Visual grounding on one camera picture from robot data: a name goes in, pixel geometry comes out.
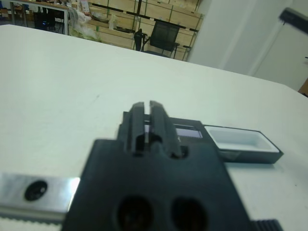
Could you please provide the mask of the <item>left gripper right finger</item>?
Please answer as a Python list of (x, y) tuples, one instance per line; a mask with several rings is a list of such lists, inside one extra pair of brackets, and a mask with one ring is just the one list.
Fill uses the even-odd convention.
[(171, 158), (182, 158), (182, 151), (176, 128), (163, 105), (150, 101), (149, 145), (151, 151), (158, 151)]

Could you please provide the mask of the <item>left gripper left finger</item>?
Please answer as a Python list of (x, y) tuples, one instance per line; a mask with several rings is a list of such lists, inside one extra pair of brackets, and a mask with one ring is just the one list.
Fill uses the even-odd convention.
[(138, 102), (129, 111), (127, 150), (132, 153), (142, 152), (144, 144), (144, 103)]

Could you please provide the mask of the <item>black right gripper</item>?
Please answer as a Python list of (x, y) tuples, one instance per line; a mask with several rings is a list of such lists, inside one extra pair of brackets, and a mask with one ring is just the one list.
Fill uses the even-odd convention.
[(308, 17), (291, 8), (285, 8), (279, 16), (279, 19), (285, 24), (299, 29), (304, 33), (308, 33)]

